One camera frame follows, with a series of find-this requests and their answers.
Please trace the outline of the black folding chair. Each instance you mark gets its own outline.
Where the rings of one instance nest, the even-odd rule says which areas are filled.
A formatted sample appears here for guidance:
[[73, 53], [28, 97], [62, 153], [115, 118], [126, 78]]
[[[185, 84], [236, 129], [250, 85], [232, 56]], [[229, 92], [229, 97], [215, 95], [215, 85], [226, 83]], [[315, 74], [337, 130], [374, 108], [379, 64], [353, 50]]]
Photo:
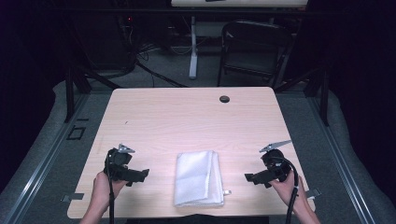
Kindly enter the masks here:
[[286, 28], [258, 21], [231, 21], [221, 30], [217, 86], [229, 71], [261, 77], [272, 88], [292, 45]]

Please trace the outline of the aluminium floor rail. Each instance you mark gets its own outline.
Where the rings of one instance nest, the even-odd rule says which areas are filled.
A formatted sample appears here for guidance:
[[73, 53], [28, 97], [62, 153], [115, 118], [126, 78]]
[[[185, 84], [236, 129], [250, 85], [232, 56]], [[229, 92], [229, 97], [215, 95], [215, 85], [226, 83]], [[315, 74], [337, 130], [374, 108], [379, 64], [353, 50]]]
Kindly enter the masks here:
[[368, 208], [366, 201], [362, 197], [361, 190], [347, 165], [347, 161], [343, 157], [342, 151], [332, 133], [330, 125], [326, 124], [319, 114], [319, 103], [313, 97], [308, 97], [307, 102], [314, 113], [314, 117], [318, 123], [320, 131], [324, 134], [326, 141], [330, 146], [329, 151], [332, 155], [332, 160], [342, 179], [349, 200], [352, 202], [361, 224], [375, 224], [375, 219]]
[[[89, 95], [79, 96], [68, 123], [64, 122], [64, 102], [56, 102], [19, 170], [0, 194], [0, 224], [78, 223], [67, 215], [71, 203], [63, 203], [62, 197], [75, 193], [92, 145], [96, 122], [89, 112], [90, 102]], [[85, 133], [80, 140], [67, 140], [74, 125], [85, 127]]]

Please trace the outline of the person's right hand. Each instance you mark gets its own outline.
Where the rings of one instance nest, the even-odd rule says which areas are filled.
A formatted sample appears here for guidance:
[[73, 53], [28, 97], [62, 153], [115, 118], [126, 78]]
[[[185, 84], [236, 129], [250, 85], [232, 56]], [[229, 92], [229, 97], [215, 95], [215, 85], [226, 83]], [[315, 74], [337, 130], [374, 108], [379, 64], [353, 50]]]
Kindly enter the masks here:
[[[299, 182], [298, 182], [297, 194], [293, 204], [294, 213], [297, 213], [299, 210], [301, 210], [304, 207], [304, 203], [306, 200], [302, 179], [298, 177], [298, 180]], [[275, 191], [277, 192], [278, 196], [283, 201], [283, 203], [285, 205], [289, 205], [291, 200], [291, 195], [293, 191], [296, 189], [294, 183], [294, 172], [290, 171], [285, 181], [280, 182], [278, 180], [272, 180], [270, 182], [270, 185], [275, 189]]]

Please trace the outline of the white desk leg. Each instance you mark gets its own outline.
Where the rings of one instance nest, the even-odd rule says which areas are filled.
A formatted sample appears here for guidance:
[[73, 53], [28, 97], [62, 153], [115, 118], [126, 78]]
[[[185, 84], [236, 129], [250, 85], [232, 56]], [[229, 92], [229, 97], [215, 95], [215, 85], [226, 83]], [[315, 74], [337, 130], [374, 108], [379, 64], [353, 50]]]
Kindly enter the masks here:
[[195, 18], [191, 18], [191, 62], [190, 62], [190, 72], [189, 78], [196, 79], [197, 78], [197, 42], [196, 42], [196, 32], [195, 32]]

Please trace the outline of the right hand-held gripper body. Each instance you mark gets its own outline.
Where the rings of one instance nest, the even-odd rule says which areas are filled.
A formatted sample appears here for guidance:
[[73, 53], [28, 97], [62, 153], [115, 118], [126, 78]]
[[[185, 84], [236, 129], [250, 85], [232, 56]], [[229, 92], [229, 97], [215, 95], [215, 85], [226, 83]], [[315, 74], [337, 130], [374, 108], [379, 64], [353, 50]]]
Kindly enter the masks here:
[[262, 153], [262, 161], [266, 166], [266, 170], [263, 172], [265, 182], [275, 179], [283, 182], [287, 179], [291, 168], [279, 148], [289, 143], [290, 140], [271, 143], [260, 150], [260, 153]]

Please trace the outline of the black metal frame post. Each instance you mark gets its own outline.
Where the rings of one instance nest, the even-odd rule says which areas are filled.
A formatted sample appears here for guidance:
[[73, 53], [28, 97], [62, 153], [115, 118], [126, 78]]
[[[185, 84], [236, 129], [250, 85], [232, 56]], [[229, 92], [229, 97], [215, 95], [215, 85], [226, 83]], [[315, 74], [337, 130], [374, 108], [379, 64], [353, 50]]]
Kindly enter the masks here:
[[66, 117], [64, 122], [68, 123], [75, 113], [74, 83], [73, 83], [72, 69], [69, 69], [65, 74], [65, 90], [66, 90]]

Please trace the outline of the black tape square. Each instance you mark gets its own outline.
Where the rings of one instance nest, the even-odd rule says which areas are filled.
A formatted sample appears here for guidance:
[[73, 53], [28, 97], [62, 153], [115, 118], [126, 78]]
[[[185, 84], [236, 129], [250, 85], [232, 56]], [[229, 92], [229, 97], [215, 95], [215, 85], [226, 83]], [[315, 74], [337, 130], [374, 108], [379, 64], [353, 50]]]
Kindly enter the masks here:
[[67, 135], [67, 140], [80, 140], [85, 133], [85, 127], [77, 127], [76, 125], [73, 126], [69, 134]]

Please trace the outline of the person's left hand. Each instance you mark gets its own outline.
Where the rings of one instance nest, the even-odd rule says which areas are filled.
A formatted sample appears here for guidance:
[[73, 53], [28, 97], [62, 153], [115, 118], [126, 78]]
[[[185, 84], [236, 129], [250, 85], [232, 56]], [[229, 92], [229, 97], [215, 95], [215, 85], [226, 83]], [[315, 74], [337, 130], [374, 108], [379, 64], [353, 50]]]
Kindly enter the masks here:
[[98, 173], [93, 181], [92, 205], [97, 209], [107, 209], [109, 206], [110, 190], [113, 189], [114, 197], [117, 198], [126, 184], [127, 182], [123, 180], [109, 183], [108, 177], [104, 172]]

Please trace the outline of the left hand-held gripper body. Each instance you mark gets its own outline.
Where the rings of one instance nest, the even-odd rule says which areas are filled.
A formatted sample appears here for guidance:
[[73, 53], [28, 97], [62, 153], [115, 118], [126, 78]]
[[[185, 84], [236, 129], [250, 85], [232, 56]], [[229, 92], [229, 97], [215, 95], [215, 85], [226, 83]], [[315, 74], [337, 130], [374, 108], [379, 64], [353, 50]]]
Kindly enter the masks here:
[[133, 181], [134, 172], [128, 168], [134, 150], [119, 144], [118, 148], [112, 148], [107, 152], [105, 160], [105, 173], [110, 180]]

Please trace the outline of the person's dark clothing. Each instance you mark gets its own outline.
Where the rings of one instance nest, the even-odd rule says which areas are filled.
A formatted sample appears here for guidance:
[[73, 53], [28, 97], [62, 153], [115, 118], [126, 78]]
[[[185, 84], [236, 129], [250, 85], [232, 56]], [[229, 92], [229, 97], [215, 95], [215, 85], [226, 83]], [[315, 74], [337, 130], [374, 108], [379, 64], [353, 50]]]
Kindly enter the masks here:
[[128, 219], [125, 224], [269, 224], [268, 217], [214, 217], [190, 215], [175, 218]]

